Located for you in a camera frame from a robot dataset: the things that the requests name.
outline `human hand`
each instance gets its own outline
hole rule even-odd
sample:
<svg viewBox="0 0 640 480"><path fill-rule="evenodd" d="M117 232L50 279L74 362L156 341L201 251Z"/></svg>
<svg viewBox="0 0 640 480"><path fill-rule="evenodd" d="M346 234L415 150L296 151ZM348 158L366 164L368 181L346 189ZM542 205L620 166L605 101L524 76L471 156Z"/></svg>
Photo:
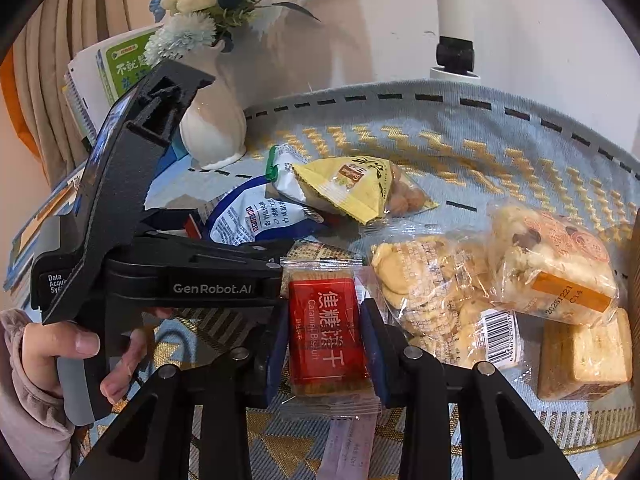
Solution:
<svg viewBox="0 0 640 480"><path fill-rule="evenodd" d="M156 308L152 313L161 319L171 317L170 308ZM100 350L100 338L68 321L42 325L29 323L22 336L22 368L39 389L62 397L56 357L87 359ZM146 355L146 336L139 328L130 336L129 348L120 362L100 384L100 391L111 404L119 402L129 390L134 370Z"/></svg>

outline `beige curtain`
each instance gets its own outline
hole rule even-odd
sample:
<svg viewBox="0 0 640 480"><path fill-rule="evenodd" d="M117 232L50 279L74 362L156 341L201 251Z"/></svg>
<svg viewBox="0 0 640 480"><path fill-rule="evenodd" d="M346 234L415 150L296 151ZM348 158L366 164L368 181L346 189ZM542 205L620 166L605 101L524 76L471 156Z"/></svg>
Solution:
<svg viewBox="0 0 640 480"><path fill-rule="evenodd" d="M62 93L66 66L128 30L125 0L45 0L14 44L17 100L52 188L87 157Z"/></svg>

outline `blue patterned tablecloth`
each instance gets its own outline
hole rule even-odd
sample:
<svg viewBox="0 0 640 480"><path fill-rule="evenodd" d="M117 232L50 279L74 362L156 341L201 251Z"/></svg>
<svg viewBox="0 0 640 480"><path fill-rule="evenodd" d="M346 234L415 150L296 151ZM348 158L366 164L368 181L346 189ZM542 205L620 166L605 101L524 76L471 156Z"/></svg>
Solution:
<svg viewBox="0 0 640 480"><path fill-rule="evenodd" d="M417 216L444 229L488 227L486 206L512 197L564 214L599 233L612 253L621 283L623 249L640 203L640 163L571 118L530 100L493 89L450 82L410 81L352 86L283 98L246 110L247 155L218 171L178 161L156 179L148 207L187 207L210 200L264 171L268 149L293 144L313 158L367 153L400 164L440 206ZM352 232L324 241L358 249ZM149 370L173 362L181 368L210 362L239 344L251 323L239 314L184 311L156 327ZM505 375L527 401L581 479L614 478L640 438L636 403L628 385L594 402L542 402L534 394L541 325L520 316L525 362ZM634 351L640 352L639 341ZM247 413L252 469L257 480L311 479L318 470L328 422L286 422L278 415L284 383L265 412ZM114 408L119 412L126 401ZM460 428L450 407L453 479L462 478ZM111 417L82 442L86 452ZM370 478L395 479L400 461L402 410L384 411L376 427ZM198 427L190 478L197 478Z"/></svg>

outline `white vase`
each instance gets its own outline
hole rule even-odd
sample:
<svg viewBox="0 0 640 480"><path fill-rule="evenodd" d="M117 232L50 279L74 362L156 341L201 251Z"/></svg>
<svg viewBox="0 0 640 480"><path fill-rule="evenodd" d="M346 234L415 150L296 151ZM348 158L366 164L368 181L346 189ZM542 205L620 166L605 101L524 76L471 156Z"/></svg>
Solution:
<svg viewBox="0 0 640 480"><path fill-rule="evenodd" d="M180 122L180 136L187 152L203 170L223 168L246 152L246 120L235 95L220 77L216 57L224 47L199 47L180 58L180 62L216 78L198 90Z"/></svg>

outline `yellow snack bag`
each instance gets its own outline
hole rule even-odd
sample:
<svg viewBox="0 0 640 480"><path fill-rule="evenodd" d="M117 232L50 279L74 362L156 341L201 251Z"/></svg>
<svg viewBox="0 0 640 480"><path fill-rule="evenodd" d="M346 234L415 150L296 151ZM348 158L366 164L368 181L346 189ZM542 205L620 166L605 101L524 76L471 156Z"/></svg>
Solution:
<svg viewBox="0 0 640 480"><path fill-rule="evenodd" d="M437 206L384 158L336 156L292 167L298 179L361 224Z"/></svg>

